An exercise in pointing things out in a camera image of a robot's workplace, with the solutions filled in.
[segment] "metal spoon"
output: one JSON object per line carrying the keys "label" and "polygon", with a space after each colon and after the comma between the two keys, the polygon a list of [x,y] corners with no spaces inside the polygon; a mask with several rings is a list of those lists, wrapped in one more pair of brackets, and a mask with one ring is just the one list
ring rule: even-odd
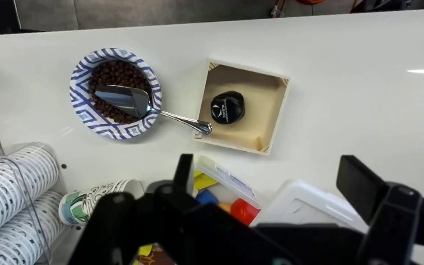
{"label": "metal spoon", "polygon": [[150,111],[159,111],[163,116],[191,126],[203,135],[212,132],[212,123],[209,122],[178,116],[175,113],[152,107],[149,92],[140,88],[109,83],[97,88],[94,94],[119,110],[136,116],[137,119],[144,117]]}

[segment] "coffee beans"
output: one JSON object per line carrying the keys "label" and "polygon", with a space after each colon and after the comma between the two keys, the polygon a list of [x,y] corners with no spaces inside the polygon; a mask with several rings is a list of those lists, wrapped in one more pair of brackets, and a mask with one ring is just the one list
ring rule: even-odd
{"label": "coffee beans", "polygon": [[94,92],[99,86],[106,85],[125,85],[134,86],[147,91],[152,94],[152,86],[149,79],[143,75],[143,72],[124,60],[110,60],[97,64],[93,69],[93,75],[90,79],[90,92],[94,101],[94,108],[97,108],[103,116],[112,117],[119,123],[131,123],[138,120],[137,117],[116,108],[115,106],[100,100]]}

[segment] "bowl rim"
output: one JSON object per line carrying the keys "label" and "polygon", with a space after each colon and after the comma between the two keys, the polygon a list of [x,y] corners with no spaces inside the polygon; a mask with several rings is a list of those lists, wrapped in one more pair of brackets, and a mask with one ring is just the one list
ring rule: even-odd
{"label": "bowl rim", "polygon": [[[97,108],[94,108],[94,103],[88,91],[88,80],[91,78],[93,69],[99,63],[109,60],[128,61],[134,64],[137,69],[140,69],[143,75],[149,79],[149,83],[152,86],[153,110],[143,119],[138,119],[133,123],[119,123],[110,117],[105,117]],[[155,70],[138,54],[118,47],[99,48],[84,55],[72,70],[69,82],[69,94],[72,107],[75,108],[75,113],[83,120],[83,123],[85,123],[90,129],[96,131],[97,133],[113,139],[130,139],[144,133],[153,126],[162,108],[162,89],[155,75]]]}

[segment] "spoon handle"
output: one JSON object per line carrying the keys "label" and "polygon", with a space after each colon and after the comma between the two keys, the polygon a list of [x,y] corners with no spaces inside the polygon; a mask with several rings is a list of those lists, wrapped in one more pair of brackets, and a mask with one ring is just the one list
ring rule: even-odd
{"label": "spoon handle", "polygon": [[169,113],[165,110],[162,110],[162,114],[168,116],[169,119],[174,119],[174,120],[178,120],[184,125],[191,126],[193,129],[199,131],[203,135],[209,135],[212,132],[212,123],[209,123],[209,122],[178,116],[175,113]]}

